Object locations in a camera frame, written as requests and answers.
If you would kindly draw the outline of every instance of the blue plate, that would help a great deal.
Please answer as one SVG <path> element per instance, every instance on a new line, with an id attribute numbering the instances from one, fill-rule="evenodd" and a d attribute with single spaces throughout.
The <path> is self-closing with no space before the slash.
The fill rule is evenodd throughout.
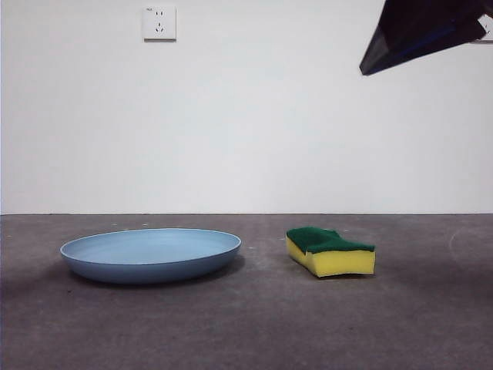
<path id="1" fill-rule="evenodd" d="M 241 240 L 200 229 L 119 231 L 73 240 L 60 248 L 70 268 L 85 278 L 148 284 L 194 278 L 231 262 Z"/>

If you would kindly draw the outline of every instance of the gray floor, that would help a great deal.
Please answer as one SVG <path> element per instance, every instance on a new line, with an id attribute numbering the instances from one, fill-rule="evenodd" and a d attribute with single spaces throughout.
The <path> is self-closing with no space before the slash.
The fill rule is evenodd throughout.
<path id="1" fill-rule="evenodd" d="M 284 232 L 377 245 L 373 277 L 317 279 Z M 198 227 L 243 239 L 228 267 L 147 287 L 71 274 L 66 241 Z M 2 217 L 2 365 L 22 369 L 492 369 L 493 215 Z"/>

